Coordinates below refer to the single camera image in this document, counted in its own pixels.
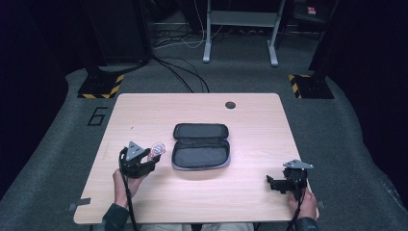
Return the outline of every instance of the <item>yellow and black hazard tape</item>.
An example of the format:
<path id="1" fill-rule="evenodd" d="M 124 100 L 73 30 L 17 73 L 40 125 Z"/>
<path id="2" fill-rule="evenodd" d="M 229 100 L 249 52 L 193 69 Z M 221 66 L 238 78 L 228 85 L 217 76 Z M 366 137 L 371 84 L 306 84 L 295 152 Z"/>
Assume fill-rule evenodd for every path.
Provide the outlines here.
<path id="1" fill-rule="evenodd" d="M 294 96 L 296 98 L 302 98 L 301 92 L 299 90 L 299 87 L 297 86 L 296 80 L 295 80 L 295 76 L 297 77 L 311 77 L 310 75 L 289 75 L 289 80 L 291 81 L 291 85 L 292 85 L 292 90 L 294 93 Z"/>
<path id="2" fill-rule="evenodd" d="M 120 75 L 117 77 L 116 82 L 114 87 L 112 88 L 111 92 L 108 94 L 91 94 L 91 93 L 79 93 L 78 98 L 113 98 L 115 97 L 117 91 L 119 90 L 120 84 L 122 83 L 122 80 L 124 78 L 124 75 Z"/>

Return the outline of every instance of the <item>gray pouch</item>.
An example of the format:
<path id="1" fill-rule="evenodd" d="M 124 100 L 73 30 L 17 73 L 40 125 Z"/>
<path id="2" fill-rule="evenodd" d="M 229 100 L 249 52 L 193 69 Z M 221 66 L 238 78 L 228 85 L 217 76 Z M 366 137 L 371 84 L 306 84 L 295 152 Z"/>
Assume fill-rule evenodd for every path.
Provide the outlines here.
<path id="1" fill-rule="evenodd" d="M 228 128 L 218 123 L 179 123 L 175 126 L 171 162 L 177 170 L 202 170 L 230 164 Z"/>

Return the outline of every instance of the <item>standing desk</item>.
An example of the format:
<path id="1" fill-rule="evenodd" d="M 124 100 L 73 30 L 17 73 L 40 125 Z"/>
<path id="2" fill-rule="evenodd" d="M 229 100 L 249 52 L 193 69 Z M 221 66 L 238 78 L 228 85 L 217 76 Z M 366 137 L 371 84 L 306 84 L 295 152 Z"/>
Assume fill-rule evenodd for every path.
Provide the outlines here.
<path id="1" fill-rule="evenodd" d="M 228 109 L 227 102 L 236 107 Z M 177 123 L 223 123 L 231 164 L 200 171 L 174 170 Z M 292 215 L 287 195 L 272 191 L 266 175 L 283 179 L 283 163 L 299 159 L 282 103 L 274 93 L 128 93 L 116 103 L 74 220 L 100 223 L 114 201 L 112 174 L 129 141 L 155 142 L 166 153 L 133 198 L 137 223 L 283 221 Z"/>
<path id="2" fill-rule="evenodd" d="M 203 62 L 208 63 L 211 56 L 211 26 L 212 25 L 230 25 L 230 26 L 254 26 L 254 27 L 272 27 L 273 32 L 268 43 L 270 63 L 272 66 L 278 66 L 274 43 L 278 33 L 279 24 L 282 17 L 282 11 L 286 0 L 280 0 L 277 13 L 252 13 L 252 12 L 229 12 L 212 11 L 211 0 L 207 3 L 207 37 L 204 48 Z"/>

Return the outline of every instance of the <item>desk foot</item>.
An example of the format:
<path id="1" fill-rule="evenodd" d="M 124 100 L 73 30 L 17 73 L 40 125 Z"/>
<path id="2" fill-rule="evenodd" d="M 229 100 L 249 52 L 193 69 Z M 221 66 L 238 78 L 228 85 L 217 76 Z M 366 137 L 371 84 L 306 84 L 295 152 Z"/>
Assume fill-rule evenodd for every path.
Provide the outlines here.
<path id="1" fill-rule="evenodd" d="M 205 48 L 204 48 L 203 63 L 207 64 L 210 62 L 210 55 L 211 55 L 211 42 L 207 41 L 205 43 Z"/>
<path id="2" fill-rule="evenodd" d="M 334 99 L 333 93 L 323 80 L 310 75 L 289 75 L 296 98 Z"/>
<path id="3" fill-rule="evenodd" d="M 123 75 L 101 71 L 98 76 L 88 75 L 78 90 L 78 98 L 113 98 L 119 90 Z"/>
<path id="4" fill-rule="evenodd" d="M 272 64 L 273 67 L 277 67 L 278 66 L 278 58 L 276 58 L 275 47 L 273 46 L 273 44 L 270 44 L 270 40 L 268 40 L 267 43 L 268 43 L 270 63 Z"/>

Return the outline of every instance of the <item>hand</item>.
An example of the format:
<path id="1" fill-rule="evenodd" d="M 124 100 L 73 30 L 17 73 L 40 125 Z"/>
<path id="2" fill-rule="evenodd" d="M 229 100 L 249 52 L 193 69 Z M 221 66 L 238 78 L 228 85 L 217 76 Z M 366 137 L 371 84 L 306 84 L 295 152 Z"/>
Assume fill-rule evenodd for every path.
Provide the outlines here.
<path id="1" fill-rule="evenodd" d="M 141 181 L 143 181 L 146 176 L 147 175 L 144 175 L 137 179 L 128 178 L 128 188 L 132 197 L 135 196 L 136 192 L 138 191 L 139 185 L 141 184 Z M 123 184 L 122 175 L 119 169 L 114 172 L 113 178 L 115 184 L 115 204 L 126 209 L 128 205 L 126 189 L 125 185 Z"/>
<path id="2" fill-rule="evenodd" d="M 316 201 L 315 195 L 312 192 L 309 192 L 308 189 L 305 189 L 305 196 L 300 206 L 300 213 L 297 218 L 312 218 L 316 220 L 318 218 L 318 203 Z M 291 210 L 292 215 L 294 215 L 297 209 L 297 203 L 294 199 L 293 193 L 289 195 L 289 208 Z"/>

